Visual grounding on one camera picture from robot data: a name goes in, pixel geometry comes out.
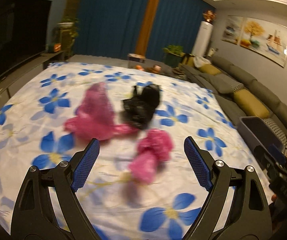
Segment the flat box on table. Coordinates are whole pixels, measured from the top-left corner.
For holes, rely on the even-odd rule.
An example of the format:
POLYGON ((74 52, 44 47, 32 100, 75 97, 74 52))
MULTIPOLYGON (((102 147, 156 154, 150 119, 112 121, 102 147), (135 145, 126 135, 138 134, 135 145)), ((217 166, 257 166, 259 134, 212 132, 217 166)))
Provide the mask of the flat box on table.
POLYGON ((143 55, 129 53, 127 55, 128 61, 134 61, 139 63, 145 63, 146 58, 143 55))

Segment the orange curtain strip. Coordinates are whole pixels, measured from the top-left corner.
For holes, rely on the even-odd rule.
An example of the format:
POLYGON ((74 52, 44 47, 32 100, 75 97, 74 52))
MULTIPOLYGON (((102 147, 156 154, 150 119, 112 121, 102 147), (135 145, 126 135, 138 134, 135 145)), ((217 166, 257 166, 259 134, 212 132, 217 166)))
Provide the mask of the orange curtain strip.
POLYGON ((148 0, 144 11, 143 21, 139 31, 135 53, 145 56, 148 48, 149 38, 151 35, 156 11, 160 0, 148 0))

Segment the grey sectional sofa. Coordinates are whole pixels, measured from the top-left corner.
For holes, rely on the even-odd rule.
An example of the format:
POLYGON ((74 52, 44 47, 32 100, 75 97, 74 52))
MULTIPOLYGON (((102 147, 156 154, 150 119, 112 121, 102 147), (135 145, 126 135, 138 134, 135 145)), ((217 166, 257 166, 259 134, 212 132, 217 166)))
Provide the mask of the grey sectional sofa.
MULTIPOLYGON (((208 81, 200 76, 202 72, 194 66, 193 58, 194 57, 183 59, 179 64, 180 70, 185 73, 188 81, 207 88, 210 92, 215 94, 217 101, 226 116, 234 125, 237 125, 240 117, 247 115, 234 102, 234 92, 232 94, 219 94, 208 81)), ((210 61, 210 64, 214 65, 221 71, 221 73, 216 75, 216 77, 220 78, 221 76, 226 75, 242 83, 244 85, 244 89, 251 92, 268 109, 270 114, 268 118, 274 120, 274 122, 276 122, 276 124, 278 124, 282 131, 287 135, 287 105, 284 104, 277 95, 260 83, 253 75, 234 65, 232 62, 219 56, 213 56, 210 61)))

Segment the black white patterned cushion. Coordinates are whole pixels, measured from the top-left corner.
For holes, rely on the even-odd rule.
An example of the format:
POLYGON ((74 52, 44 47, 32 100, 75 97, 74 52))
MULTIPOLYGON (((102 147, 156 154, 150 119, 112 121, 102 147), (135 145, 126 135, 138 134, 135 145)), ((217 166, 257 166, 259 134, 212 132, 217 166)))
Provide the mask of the black white patterned cushion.
POLYGON ((280 139, 284 146, 282 153, 287 156, 287 135, 282 131, 282 129, 272 120, 271 118, 263 119, 265 124, 275 133, 275 135, 280 139))
POLYGON ((244 89, 244 85, 229 76, 223 75, 220 77, 225 83, 227 83, 234 92, 244 89))

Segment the small pink plastic bag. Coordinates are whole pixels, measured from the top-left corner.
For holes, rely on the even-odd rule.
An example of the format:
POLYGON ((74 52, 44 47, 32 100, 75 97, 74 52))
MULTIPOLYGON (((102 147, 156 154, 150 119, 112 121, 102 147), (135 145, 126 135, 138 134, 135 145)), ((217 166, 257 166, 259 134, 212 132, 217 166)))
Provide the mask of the small pink plastic bag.
POLYGON ((149 129, 137 145, 137 155, 128 165, 132 177, 143 184, 151 184, 158 167, 169 161, 173 150, 171 136, 161 129, 149 129))

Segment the black television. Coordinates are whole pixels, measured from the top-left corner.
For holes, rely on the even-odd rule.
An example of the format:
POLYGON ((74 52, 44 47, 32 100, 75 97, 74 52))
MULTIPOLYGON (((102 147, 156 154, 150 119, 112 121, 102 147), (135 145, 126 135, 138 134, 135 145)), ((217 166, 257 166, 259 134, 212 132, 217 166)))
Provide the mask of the black television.
POLYGON ((45 51, 52 1, 0 0, 0 78, 45 51))

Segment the far black white patterned cushion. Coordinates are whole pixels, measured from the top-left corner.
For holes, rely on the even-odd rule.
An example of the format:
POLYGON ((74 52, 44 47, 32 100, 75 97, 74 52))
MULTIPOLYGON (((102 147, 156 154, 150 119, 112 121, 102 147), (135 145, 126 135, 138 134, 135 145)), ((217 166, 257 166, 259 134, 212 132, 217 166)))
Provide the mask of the far black white patterned cushion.
POLYGON ((244 89, 244 85, 229 76, 223 75, 220 77, 225 83, 227 83, 234 92, 244 89))

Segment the dark grey cushion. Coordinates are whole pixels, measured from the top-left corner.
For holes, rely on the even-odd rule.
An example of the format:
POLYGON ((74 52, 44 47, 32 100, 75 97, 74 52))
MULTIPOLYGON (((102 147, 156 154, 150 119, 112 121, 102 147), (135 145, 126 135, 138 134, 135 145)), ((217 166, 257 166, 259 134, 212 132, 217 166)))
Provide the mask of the dark grey cushion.
POLYGON ((201 73, 200 76, 204 78, 206 81, 208 81, 219 94, 233 93, 233 88, 220 78, 207 73, 201 73))

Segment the dark purple trash bin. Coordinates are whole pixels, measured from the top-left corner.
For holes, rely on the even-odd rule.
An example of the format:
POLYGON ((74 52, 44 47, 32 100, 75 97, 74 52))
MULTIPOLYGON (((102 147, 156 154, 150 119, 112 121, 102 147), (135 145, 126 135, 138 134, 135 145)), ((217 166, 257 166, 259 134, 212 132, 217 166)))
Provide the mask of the dark purple trash bin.
POLYGON ((280 151, 284 150, 280 139, 261 118, 256 116, 240 117, 237 131, 252 153, 258 146, 266 151, 272 145, 280 151))

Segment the far mustard cushion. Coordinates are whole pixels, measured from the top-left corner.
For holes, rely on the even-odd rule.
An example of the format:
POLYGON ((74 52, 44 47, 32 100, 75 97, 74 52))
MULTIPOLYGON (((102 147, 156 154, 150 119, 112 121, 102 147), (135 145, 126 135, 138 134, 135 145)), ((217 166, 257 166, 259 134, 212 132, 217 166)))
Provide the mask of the far mustard cushion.
POLYGON ((210 74, 210 75, 218 75, 221 73, 220 69, 218 69, 217 67, 215 67, 212 64, 204 64, 203 66, 199 67, 198 69, 202 73, 206 73, 206 74, 210 74))

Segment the orange artificial flower bouquet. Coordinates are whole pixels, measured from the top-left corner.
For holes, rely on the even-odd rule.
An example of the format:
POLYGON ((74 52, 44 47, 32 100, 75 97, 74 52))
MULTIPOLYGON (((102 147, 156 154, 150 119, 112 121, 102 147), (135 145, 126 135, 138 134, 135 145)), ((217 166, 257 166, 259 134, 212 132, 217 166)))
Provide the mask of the orange artificial flower bouquet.
POLYGON ((203 18, 205 22, 212 24, 213 21, 216 19, 216 13, 212 10, 207 10, 203 13, 203 18))

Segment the sailboat tree painting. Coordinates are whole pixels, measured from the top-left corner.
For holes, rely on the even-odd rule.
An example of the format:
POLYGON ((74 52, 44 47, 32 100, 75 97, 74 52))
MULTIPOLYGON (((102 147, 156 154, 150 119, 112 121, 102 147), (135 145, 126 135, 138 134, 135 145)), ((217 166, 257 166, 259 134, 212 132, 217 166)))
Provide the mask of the sailboat tree painting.
POLYGON ((240 36, 240 46, 284 67, 287 59, 287 27, 247 17, 240 36))

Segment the plant on tall stand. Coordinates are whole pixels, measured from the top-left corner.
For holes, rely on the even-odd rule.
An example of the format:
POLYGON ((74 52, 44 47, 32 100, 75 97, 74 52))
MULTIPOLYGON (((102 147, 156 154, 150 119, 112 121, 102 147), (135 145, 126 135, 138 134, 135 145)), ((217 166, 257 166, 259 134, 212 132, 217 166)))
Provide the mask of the plant on tall stand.
POLYGON ((79 19, 64 17, 52 31, 52 42, 60 43, 63 58, 73 55, 73 46, 79 35, 79 19))

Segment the blue floral white tablecloth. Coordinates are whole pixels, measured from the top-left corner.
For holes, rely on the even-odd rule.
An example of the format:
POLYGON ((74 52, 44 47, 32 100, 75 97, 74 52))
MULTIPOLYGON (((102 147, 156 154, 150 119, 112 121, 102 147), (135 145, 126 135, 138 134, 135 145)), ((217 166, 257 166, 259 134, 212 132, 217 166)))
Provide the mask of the blue floral white tablecloth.
POLYGON ((253 166, 265 194, 272 195, 266 176, 209 90, 135 69, 54 63, 0 106, 0 224, 5 230, 28 168, 52 168, 85 148, 64 123, 75 116, 86 90, 99 82, 105 84, 117 123, 122 100, 131 97, 134 87, 159 85, 161 103, 150 127, 166 131, 174 144, 154 182, 141 185, 131 178, 128 165, 146 132, 101 142, 77 197, 105 239, 179 239, 186 233, 207 197, 184 154, 188 136, 231 167, 253 166))

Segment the left landscape painting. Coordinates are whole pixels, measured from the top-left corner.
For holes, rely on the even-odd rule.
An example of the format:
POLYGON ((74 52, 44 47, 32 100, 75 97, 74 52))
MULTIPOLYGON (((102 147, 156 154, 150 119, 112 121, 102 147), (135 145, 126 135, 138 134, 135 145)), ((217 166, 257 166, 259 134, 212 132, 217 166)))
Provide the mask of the left landscape painting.
POLYGON ((238 44, 243 25, 243 17, 229 15, 226 19, 225 28, 222 35, 222 41, 232 44, 238 44))

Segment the mustard cushion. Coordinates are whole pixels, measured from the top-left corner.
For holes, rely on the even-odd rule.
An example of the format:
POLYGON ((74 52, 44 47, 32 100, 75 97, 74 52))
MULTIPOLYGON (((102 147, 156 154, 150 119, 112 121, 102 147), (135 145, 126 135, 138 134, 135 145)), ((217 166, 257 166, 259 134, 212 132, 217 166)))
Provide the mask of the mustard cushion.
POLYGON ((247 116, 256 116, 261 119, 270 116, 268 109, 246 89, 241 89, 233 94, 234 102, 242 109, 247 116))
POLYGON ((218 75, 221 73, 220 69, 218 69, 217 67, 215 67, 212 64, 204 64, 203 66, 199 67, 198 69, 202 73, 206 73, 206 74, 210 74, 210 75, 218 75))

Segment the near black white patterned cushion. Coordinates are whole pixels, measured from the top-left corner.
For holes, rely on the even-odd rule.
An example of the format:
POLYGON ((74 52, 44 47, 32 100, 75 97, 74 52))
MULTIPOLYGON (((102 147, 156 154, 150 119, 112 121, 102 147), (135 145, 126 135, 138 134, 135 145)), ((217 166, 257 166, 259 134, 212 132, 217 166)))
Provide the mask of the near black white patterned cushion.
POLYGON ((280 139, 284 146, 282 153, 287 156, 287 135, 282 131, 282 129, 272 120, 271 118, 263 119, 265 124, 275 133, 275 135, 280 139))

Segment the blue window curtain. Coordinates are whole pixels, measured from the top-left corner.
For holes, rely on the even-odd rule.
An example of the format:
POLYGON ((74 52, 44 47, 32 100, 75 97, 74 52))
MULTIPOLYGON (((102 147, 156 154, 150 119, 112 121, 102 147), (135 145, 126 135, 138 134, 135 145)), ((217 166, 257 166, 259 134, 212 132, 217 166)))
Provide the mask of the blue window curtain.
MULTIPOLYGON (((147 2, 81 0, 75 53, 118 59, 135 53, 147 2)), ((168 45, 183 46, 189 53, 207 10, 216 9, 203 0, 160 0, 145 56, 161 61, 168 45)))

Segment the orange fruit ornament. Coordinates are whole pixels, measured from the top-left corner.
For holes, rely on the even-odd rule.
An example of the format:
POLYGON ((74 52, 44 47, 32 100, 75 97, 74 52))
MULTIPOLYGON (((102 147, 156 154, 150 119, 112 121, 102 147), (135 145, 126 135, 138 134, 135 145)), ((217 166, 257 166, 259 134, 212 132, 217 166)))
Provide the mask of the orange fruit ornament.
POLYGON ((139 71, 144 71, 144 67, 142 67, 141 65, 136 65, 135 69, 137 69, 139 71))

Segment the near mustard cushion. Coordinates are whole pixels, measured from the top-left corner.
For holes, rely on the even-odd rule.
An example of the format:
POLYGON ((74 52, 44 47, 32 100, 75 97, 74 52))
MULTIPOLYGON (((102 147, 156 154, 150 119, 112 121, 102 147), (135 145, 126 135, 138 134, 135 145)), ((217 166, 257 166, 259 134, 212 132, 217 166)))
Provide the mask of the near mustard cushion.
POLYGON ((268 109, 246 89, 241 89, 233 94, 234 102, 242 109, 247 116, 256 116, 261 119, 270 116, 268 109))

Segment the dark coffee table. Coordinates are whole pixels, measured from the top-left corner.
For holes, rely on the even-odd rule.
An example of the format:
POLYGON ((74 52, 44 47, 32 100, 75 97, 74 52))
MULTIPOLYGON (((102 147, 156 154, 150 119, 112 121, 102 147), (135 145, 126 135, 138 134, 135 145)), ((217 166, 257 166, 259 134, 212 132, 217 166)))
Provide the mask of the dark coffee table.
MULTIPOLYGON (((135 68, 138 64, 137 62, 123 60, 123 59, 115 59, 111 57, 103 57, 103 56, 90 56, 90 55, 74 55, 67 60, 68 62, 79 62, 79 63, 93 63, 93 64, 102 64, 106 66, 116 66, 123 68, 135 68)), ((161 75, 176 77, 172 71, 172 68, 163 62, 154 61, 150 59, 146 59, 145 63, 141 64, 141 66, 147 70, 154 65, 161 67, 161 75)))

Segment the white standing air conditioner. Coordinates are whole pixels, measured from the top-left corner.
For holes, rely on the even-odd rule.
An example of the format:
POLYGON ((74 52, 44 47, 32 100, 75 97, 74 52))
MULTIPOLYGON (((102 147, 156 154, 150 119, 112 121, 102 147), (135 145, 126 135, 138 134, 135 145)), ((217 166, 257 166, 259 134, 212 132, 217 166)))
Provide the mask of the white standing air conditioner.
POLYGON ((209 22, 202 21, 192 49, 192 55, 203 57, 205 55, 208 43, 210 42, 213 25, 209 22))

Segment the white cloth on sofa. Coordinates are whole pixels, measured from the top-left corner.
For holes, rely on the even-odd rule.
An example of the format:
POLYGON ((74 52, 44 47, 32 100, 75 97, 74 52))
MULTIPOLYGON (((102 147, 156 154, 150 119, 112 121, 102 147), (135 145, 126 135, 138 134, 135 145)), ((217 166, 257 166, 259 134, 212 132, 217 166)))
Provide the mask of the white cloth on sofa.
POLYGON ((195 56, 193 58, 193 64, 196 68, 200 68, 206 64, 210 64, 211 61, 206 59, 206 58, 203 58, 203 57, 199 57, 199 56, 195 56))

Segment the black plastic bag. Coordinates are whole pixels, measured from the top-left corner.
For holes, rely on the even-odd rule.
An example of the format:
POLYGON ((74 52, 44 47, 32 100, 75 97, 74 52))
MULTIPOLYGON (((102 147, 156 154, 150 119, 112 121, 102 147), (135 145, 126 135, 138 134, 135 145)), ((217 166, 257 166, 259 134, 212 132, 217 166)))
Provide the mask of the black plastic bag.
POLYGON ((143 87, 141 93, 133 86, 132 97, 122 101, 125 121, 140 130, 147 128, 160 104, 160 92, 155 83, 143 87))

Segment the green potted plant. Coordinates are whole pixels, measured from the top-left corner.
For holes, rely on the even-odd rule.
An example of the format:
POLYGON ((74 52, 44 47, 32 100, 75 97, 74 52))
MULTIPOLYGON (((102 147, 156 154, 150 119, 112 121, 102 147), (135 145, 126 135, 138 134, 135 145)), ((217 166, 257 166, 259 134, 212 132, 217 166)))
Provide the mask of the green potted plant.
POLYGON ((176 68, 180 64, 182 56, 184 55, 183 46, 168 45, 163 48, 164 64, 170 66, 171 68, 176 68))

